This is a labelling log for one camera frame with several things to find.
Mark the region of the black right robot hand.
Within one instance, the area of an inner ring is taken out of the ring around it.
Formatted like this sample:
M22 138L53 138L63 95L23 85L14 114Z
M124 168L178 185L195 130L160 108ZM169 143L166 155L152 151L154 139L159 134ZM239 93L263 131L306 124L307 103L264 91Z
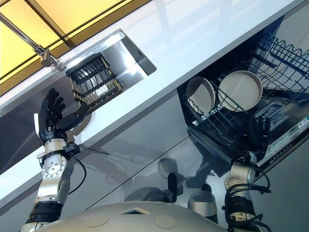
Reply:
M248 117L244 133L244 147L263 157L267 151L270 140L270 118L263 119L262 116Z

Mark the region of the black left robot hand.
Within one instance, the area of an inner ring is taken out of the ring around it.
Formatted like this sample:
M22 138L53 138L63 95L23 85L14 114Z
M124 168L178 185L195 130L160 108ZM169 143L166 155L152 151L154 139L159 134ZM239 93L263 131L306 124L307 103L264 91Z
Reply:
M52 139L63 139L66 141L66 132L79 125L85 118L87 112L87 104L82 102L80 108L67 115L63 116L62 111L65 108L63 97L55 88L51 88L46 93L41 109L38 113L38 123L40 137L43 144Z

